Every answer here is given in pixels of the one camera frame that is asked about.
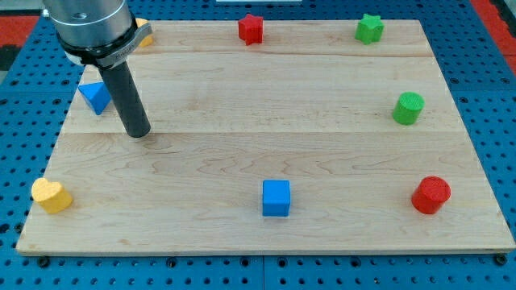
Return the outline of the yellow block behind arm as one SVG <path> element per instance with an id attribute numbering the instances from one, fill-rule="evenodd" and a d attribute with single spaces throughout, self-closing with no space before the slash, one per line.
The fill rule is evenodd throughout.
<path id="1" fill-rule="evenodd" d="M 136 21 L 136 24 L 138 27 L 142 27 L 144 24 L 149 23 L 149 21 L 147 19 L 142 19 L 142 18 L 136 18 L 135 21 Z M 152 36 L 152 34 L 150 34 L 150 35 L 147 35 L 146 37 L 144 37 L 140 41 L 139 47 L 140 48 L 147 47 L 147 46 L 151 45 L 152 43 L 153 43 L 153 36 Z"/>

